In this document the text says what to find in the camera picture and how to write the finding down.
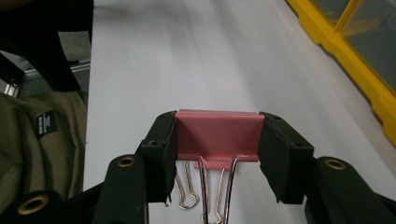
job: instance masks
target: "yellow container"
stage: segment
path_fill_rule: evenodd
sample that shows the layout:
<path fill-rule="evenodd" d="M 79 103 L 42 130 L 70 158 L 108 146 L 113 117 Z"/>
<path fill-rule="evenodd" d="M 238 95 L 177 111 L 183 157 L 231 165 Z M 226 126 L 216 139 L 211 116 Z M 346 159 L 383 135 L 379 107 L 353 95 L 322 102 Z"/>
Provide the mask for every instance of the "yellow container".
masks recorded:
<path fill-rule="evenodd" d="M 370 99 L 396 146 L 396 0 L 287 0 Z"/>

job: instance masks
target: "table surface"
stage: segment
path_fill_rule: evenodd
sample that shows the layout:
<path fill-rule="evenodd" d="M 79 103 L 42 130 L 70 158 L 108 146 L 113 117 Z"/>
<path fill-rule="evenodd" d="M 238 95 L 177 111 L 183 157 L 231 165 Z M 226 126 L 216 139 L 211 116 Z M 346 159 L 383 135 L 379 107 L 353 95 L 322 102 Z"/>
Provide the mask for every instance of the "table surface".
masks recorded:
<path fill-rule="evenodd" d="M 158 115 L 181 108 L 279 115 L 315 157 L 348 161 L 396 200 L 396 149 L 283 0 L 95 0 L 84 189 L 104 180 L 112 159 L 134 153 Z M 209 172 L 210 221 L 218 181 Z M 183 211 L 176 190 L 172 198 L 149 206 L 150 223 L 201 223 L 201 203 Z M 230 223 L 304 221 L 303 206 L 276 203 L 258 163 L 237 165 Z"/>

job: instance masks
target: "floor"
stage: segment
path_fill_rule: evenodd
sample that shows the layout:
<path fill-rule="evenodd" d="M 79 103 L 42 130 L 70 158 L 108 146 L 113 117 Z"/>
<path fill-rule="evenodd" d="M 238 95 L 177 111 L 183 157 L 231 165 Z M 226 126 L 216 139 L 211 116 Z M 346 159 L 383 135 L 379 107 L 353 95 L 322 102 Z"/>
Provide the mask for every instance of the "floor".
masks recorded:
<path fill-rule="evenodd" d="M 59 37 L 67 60 L 79 61 L 85 64 L 82 69 L 75 69 L 76 71 L 74 71 L 74 73 L 82 90 L 88 92 L 90 80 L 89 59 L 91 58 L 91 44 L 88 32 L 60 32 Z M 1 53 L 14 62 L 22 71 L 25 71 L 26 77 L 21 84 L 18 97 L 51 91 L 45 80 L 24 58 L 3 51 L 1 51 Z M 0 80 L 0 91 L 4 92 L 6 87 L 6 83 Z"/>

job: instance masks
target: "brass screw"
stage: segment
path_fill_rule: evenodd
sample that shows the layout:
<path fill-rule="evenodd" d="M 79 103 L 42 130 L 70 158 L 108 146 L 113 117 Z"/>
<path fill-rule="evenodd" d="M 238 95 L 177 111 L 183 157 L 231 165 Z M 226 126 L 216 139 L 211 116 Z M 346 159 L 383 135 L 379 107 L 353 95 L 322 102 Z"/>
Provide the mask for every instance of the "brass screw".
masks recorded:
<path fill-rule="evenodd" d="M 117 162 L 119 167 L 128 167 L 134 165 L 134 158 L 133 157 L 124 157 L 122 159 L 119 159 Z"/>
<path fill-rule="evenodd" d="M 334 170 L 344 170 L 346 168 L 346 166 L 342 162 L 334 159 L 328 159 L 325 161 L 325 163 Z"/>
<path fill-rule="evenodd" d="M 20 215 L 30 215 L 39 210 L 49 203 L 50 198 L 47 195 L 39 195 L 29 199 L 18 207 L 18 213 Z"/>

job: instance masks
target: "gray floor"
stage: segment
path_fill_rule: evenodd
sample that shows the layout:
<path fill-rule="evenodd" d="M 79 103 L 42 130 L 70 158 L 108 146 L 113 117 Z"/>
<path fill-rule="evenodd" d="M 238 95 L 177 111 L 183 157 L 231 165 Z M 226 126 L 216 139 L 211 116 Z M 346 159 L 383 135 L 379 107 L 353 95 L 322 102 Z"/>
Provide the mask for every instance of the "gray floor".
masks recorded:
<path fill-rule="evenodd" d="M 64 54 L 66 55 L 68 61 L 86 61 L 91 58 L 91 44 L 88 32 L 60 32 L 59 37 L 61 38 Z M 1 53 L 8 57 L 23 71 L 34 69 L 32 65 L 30 65 L 24 58 L 20 56 L 9 54 L 3 51 L 1 51 Z M 90 70 L 88 69 L 84 71 L 78 71 L 75 73 L 75 76 L 82 90 L 88 92 Z M 0 80 L 0 91 L 4 92 L 5 89 L 6 84 Z M 35 95 L 48 91 L 50 91 L 50 87 L 42 77 L 31 77 L 26 78 L 23 81 L 18 97 Z"/>

